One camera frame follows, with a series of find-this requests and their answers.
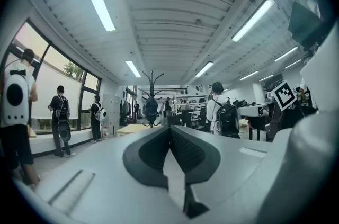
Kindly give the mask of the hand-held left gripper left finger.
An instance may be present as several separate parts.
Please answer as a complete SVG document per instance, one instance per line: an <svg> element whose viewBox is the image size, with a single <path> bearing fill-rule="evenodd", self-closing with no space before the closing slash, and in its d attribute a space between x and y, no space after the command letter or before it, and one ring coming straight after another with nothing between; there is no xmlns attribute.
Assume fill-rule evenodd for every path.
<svg viewBox="0 0 339 224"><path fill-rule="evenodd" d="M135 180L123 152L155 129L101 141L40 183L34 208L48 223L183 223L165 189Z"/></svg>

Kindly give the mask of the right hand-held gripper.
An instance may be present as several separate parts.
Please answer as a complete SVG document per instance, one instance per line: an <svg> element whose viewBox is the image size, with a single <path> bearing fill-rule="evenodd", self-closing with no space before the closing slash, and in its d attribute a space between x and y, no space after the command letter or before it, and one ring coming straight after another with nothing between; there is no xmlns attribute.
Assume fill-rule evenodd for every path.
<svg viewBox="0 0 339 224"><path fill-rule="evenodd" d="M283 80L270 92L265 93L264 100L267 104L276 103L280 111L284 111L297 100L297 97L288 82Z"/></svg>

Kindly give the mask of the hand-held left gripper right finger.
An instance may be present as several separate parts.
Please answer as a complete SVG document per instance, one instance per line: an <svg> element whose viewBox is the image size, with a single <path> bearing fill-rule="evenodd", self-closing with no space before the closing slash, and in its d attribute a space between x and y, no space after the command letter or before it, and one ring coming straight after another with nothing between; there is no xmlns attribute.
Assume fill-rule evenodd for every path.
<svg viewBox="0 0 339 224"><path fill-rule="evenodd" d="M195 218L219 205L254 173L271 143L170 127L170 150L184 173L183 212Z"/></svg>

